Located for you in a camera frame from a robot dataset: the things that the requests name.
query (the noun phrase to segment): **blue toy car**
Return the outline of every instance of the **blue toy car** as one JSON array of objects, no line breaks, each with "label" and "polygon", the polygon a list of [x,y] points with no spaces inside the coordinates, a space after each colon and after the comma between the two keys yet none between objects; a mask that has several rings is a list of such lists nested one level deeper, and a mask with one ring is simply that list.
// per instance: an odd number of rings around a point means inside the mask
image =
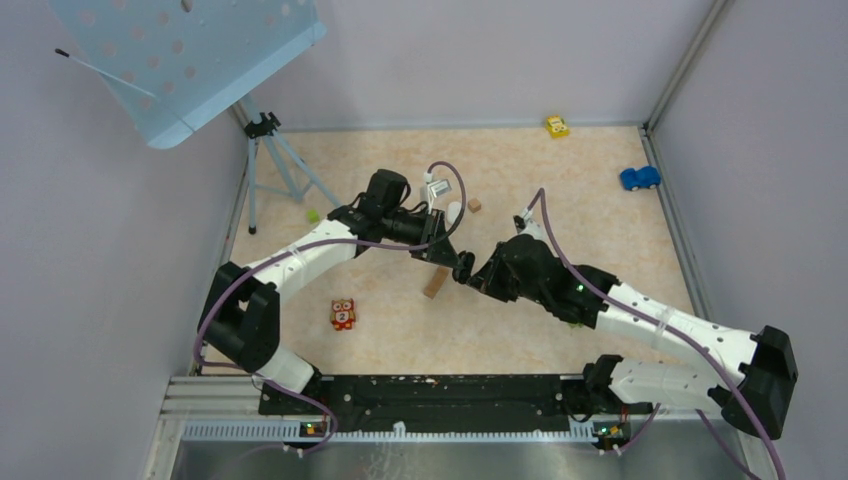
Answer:
[{"label": "blue toy car", "polygon": [[628,168],[621,172],[619,177],[621,177],[621,186],[631,192],[635,192],[640,188],[657,188],[657,185],[662,181],[660,173],[656,168],[651,166],[642,167],[639,170]]}]

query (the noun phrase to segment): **toy car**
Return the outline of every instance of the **toy car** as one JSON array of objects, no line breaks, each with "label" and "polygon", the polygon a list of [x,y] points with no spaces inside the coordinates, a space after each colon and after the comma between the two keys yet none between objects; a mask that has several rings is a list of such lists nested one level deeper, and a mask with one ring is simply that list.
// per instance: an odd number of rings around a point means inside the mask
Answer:
[{"label": "toy car", "polygon": [[548,119],[545,120],[545,128],[548,129],[548,133],[551,134],[552,138],[568,135],[568,127],[559,115],[548,117]]},{"label": "toy car", "polygon": [[660,173],[650,165],[642,167],[639,170],[628,168],[621,172],[619,177],[621,178],[621,186],[631,192],[635,192],[640,188],[657,188],[657,185],[662,181]]}]

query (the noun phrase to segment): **robotic arm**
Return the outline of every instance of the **robotic arm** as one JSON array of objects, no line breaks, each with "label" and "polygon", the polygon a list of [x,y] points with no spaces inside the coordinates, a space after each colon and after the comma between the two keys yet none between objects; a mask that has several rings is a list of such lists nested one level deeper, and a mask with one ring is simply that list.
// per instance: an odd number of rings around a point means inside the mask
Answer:
[{"label": "robotic arm", "polygon": [[[456,253],[447,238],[444,212],[432,209],[429,203],[428,208],[403,208],[401,204],[410,192],[402,175],[377,171],[368,189],[353,204],[332,211],[312,232],[274,255],[290,251],[288,258],[242,284],[213,318],[204,339],[245,371],[301,392],[310,382],[319,381],[321,374],[280,343],[280,305],[333,266],[364,253],[369,242],[373,245],[388,239],[410,246],[426,245],[411,250],[412,257],[451,268],[455,281],[484,295],[503,302],[526,298],[561,321],[629,336],[686,365],[649,364],[603,355],[583,371],[593,402],[658,402],[706,412],[721,411],[731,425],[756,435],[709,364],[665,330],[666,325],[671,325],[708,349],[737,382],[768,435],[773,439],[780,437],[797,380],[792,348],[784,332],[767,326],[754,335],[710,323],[652,300],[607,272],[587,265],[577,267],[609,297],[660,319],[661,325],[641,321],[595,296],[577,281],[552,254],[530,212],[514,217],[517,234],[499,242],[480,271],[471,275],[475,257],[470,252]],[[319,240],[338,243],[299,249]],[[263,262],[254,262],[248,268]],[[218,270],[203,317],[248,268],[228,263]]]}]

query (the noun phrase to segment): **red owl toy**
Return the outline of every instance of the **red owl toy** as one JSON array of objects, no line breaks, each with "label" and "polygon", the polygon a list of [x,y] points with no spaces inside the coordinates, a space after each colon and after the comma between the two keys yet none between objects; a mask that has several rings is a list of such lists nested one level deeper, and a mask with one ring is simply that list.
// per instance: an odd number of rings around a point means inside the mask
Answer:
[{"label": "red owl toy", "polygon": [[330,323],[336,330],[350,330],[356,322],[353,299],[333,300],[333,312],[330,314]]}]

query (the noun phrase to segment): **hole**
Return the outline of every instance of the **hole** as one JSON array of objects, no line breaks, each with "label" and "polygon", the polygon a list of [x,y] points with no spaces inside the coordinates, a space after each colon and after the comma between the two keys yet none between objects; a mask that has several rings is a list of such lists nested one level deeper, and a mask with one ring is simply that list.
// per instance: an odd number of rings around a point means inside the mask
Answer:
[{"label": "hole", "polygon": [[83,10],[79,13],[80,22],[86,27],[94,26],[94,23],[97,22],[97,17],[94,16],[94,12],[90,10]]},{"label": "hole", "polygon": [[114,43],[104,43],[103,44],[103,55],[107,57],[114,57],[118,54],[118,47],[115,46]]}]

